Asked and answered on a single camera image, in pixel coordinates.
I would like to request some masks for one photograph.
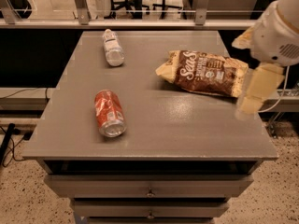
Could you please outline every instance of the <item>drawer knob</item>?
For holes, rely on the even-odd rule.
[[[153,219],[155,219],[155,216],[151,212],[149,212],[149,215],[147,216],[147,218],[150,220],[153,220]]]
[[[154,196],[155,196],[155,193],[153,193],[152,190],[150,189],[148,194],[147,194],[147,197],[148,198],[153,198]]]

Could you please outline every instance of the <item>gray tabletop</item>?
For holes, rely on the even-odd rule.
[[[107,64],[103,32],[84,32],[23,156],[48,160],[273,160],[278,154],[258,117],[235,118],[235,99],[191,94],[155,69],[172,49],[228,53],[215,31],[118,32],[120,67]],[[98,132],[94,97],[117,93],[127,131]]]

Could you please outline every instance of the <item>can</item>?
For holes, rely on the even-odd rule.
[[[100,134],[116,137],[125,131],[121,103],[113,91],[99,91],[95,96],[94,105]]]

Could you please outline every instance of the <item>metal leg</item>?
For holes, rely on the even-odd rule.
[[[278,138],[277,132],[275,129],[275,122],[280,120],[280,118],[284,115],[284,112],[277,112],[275,113],[270,120],[267,123],[267,126],[265,127],[268,131],[269,135],[273,138]]]
[[[74,219],[76,224],[88,224],[86,217],[80,217],[74,213]]]

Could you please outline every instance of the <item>soda can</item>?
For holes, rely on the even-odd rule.
[[[94,104],[100,134],[106,137],[121,135],[126,126],[118,96],[109,90],[99,91]]]

